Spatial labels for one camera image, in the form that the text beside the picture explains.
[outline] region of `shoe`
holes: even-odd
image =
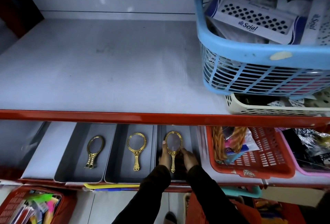
[[[173,222],[174,224],[178,224],[177,218],[172,212],[167,212],[167,214],[165,215],[165,219]]]

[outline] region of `person's left hand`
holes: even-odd
[[[170,167],[171,167],[171,158],[170,157],[171,156],[169,155],[169,153],[167,151],[166,141],[163,141],[162,148],[163,148],[162,155],[158,158],[159,165],[164,165],[170,171]]]

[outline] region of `hand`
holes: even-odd
[[[171,167],[170,157],[171,156],[168,153],[166,141],[163,141],[162,148],[163,148],[162,155],[158,158],[159,165],[164,165],[170,171],[170,167]]]
[[[193,166],[199,165],[198,161],[193,153],[187,151],[185,148],[182,148],[181,152],[184,155],[184,165],[185,165],[187,171],[189,171]]]

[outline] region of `sejal box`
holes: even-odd
[[[300,44],[330,46],[330,0],[313,0]]]
[[[307,21],[249,0],[212,0],[205,15],[281,44],[299,44]]]

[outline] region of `person's right hand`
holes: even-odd
[[[189,171],[193,166],[199,165],[198,161],[193,153],[187,151],[185,148],[182,148],[181,152],[184,155],[184,165],[185,165],[187,171]]]

